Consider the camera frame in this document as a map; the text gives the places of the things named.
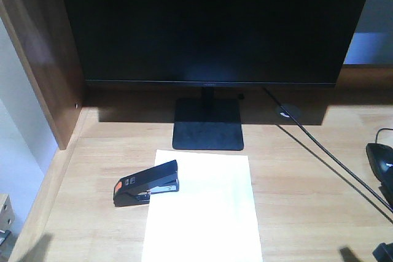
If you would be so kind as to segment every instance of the power cord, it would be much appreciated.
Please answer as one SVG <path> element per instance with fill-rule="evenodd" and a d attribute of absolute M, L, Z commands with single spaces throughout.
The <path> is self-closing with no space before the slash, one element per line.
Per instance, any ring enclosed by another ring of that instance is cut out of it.
<path fill-rule="evenodd" d="M 393 131 L 392 128 L 381 128 L 381 129 L 379 129 L 379 130 L 376 132 L 376 136 L 375 136 L 375 143 L 376 143 L 376 144 L 378 143 L 378 134 L 379 134 L 381 131 L 384 131 L 384 130 L 391 130 L 391 131 Z"/>
<path fill-rule="evenodd" d="M 266 94 L 284 111 L 285 114 L 288 115 L 289 118 L 321 149 L 323 150 L 329 157 L 331 157 L 334 162 L 336 162 L 338 165 L 340 165 L 341 168 L 343 168 L 350 176 L 352 176 L 356 181 L 358 181 L 365 189 L 367 189 L 382 205 L 384 205 L 391 213 L 393 213 L 392 207 L 382 198 L 379 196 L 378 193 L 376 193 L 371 187 L 369 187 L 362 179 L 358 178 L 355 173 L 353 173 L 347 166 L 345 166 L 339 159 L 337 159 L 332 153 L 330 153 L 311 133 L 309 133 L 306 128 L 303 127 L 302 124 L 300 124 L 296 118 L 294 118 L 290 112 L 278 101 L 278 99 L 270 93 L 265 87 L 263 90 L 266 92 Z"/>

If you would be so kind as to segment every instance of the monitor stand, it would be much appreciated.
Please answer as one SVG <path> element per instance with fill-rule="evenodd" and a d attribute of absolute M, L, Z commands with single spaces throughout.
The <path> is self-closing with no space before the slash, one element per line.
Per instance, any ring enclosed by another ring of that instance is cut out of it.
<path fill-rule="evenodd" d="M 176 101 L 172 146 L 176 150 L 242 150 L 237 99 L 214 99 L 213 87 L 202 98 Z"/>

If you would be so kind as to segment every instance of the computer mouse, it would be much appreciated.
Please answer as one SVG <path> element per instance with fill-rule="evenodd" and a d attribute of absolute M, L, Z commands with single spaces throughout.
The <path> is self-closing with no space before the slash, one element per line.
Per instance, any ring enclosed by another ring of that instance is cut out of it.
<path fill-rule="evenodd" d="M 366 152 L 375 177 L 382 182 L 383 175 L 393 167 L 393 148 L 384 144 L 367 144 Z"/>

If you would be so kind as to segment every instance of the sheet of paper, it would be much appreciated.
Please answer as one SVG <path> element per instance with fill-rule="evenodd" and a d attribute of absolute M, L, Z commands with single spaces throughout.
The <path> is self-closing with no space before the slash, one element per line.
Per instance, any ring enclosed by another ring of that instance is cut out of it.
<path fill-rule="evenodd" d="M 157 150 L 180 190 L 150 197 L 142 262 L 262 262 L 247 156 Z"/>

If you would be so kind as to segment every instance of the wooden desk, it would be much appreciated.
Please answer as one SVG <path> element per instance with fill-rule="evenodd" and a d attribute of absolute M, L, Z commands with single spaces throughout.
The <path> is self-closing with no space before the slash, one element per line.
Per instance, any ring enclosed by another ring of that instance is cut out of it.
<path fill-rule="evenodd" d="M 157 149 L 172 149 L 179 92 L 91 95 L 10 261 L 140 261 L 149 207 L 115 208 L 112 190 L 119 178 L 151 167 Z M 392 91 L 275 92 L 283 101 L 296 98 L 305 117 L 317 116 L 323 102 L 323 123 L 308 130 L 378 191 L 365 146 L 378 128 L 393 126 Z M 393 242 L 393 216 L 296 126 L 274 125 L 265 94 L 244 94 L 245 149 L 225 153 L 249 157 L 264 262 L 375 261 L 374 248 Z M 379 138 L 393 145 L 393 133 Z"/>

